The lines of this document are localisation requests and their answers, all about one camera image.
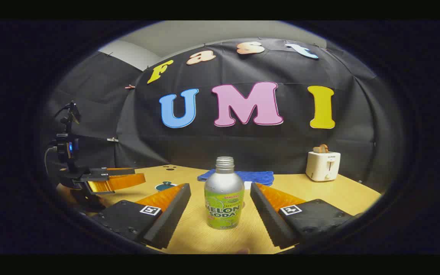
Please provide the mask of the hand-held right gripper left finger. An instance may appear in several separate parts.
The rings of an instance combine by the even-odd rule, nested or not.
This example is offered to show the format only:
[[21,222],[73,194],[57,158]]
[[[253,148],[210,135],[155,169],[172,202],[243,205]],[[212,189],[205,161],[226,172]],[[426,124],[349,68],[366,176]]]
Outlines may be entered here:
[[184,183],[137,202],[121,200],[91,219],[126,239],[164,249],[169,245],[190,196],[190,185]]

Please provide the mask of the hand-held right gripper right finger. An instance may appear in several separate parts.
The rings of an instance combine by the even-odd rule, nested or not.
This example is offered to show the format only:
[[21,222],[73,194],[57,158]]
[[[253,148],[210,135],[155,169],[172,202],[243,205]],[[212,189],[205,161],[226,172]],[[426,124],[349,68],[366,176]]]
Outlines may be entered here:
[[271,241],[281,249],[319,243],[355,218],[321,199],[304,201],[259,183],[250,189]]

